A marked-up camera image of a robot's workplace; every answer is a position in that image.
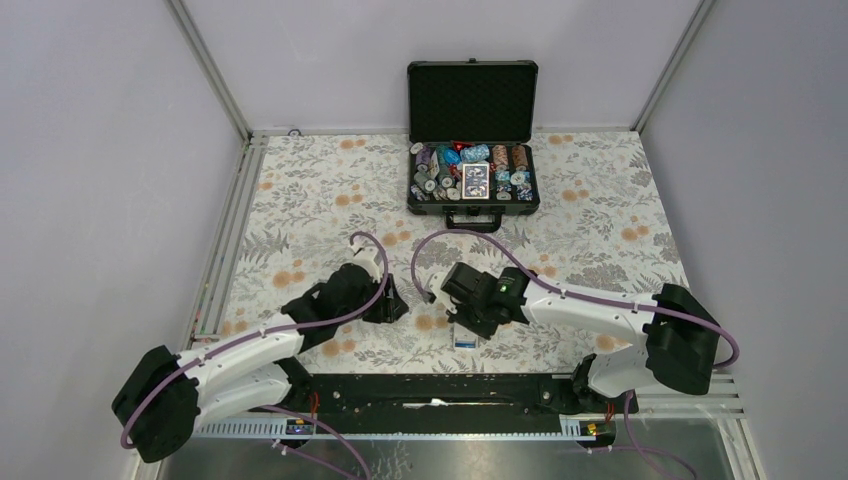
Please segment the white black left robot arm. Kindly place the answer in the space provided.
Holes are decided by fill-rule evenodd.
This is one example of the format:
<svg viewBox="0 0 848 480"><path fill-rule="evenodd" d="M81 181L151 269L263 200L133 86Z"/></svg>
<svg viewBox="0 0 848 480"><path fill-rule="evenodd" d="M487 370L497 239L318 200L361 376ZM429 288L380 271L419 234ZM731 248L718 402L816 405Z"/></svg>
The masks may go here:
<svg viewBox="0 0 848 480"><path fill-rule="evenodd" d="M284 368L286 360L332 339L350 321L394 323L409 310L392 274L372 276L346 263L239 334L179 353L152 348L112 401L123 427L120 444L153 463L179 450L202 426L235 413L273 404L299 410L311 387Z"/></svg>

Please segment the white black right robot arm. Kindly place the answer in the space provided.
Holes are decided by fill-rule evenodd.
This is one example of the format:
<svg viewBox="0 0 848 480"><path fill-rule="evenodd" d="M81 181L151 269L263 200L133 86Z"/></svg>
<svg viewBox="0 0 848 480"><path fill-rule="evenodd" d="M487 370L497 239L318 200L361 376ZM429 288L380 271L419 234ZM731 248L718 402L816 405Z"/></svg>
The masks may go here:
<svg viewBox="0 0 848 480"><path fill-rule="evenodd" d="M424 288L450 321L489 339L511 322L564 324L625 342L587 355L571 375L575 402L597 412L612 399L662 385L688 395L710 389L720 334L694 297L666 284L658 294L625 294L556 282L519 267L499 276L459 262Z"/></svg>

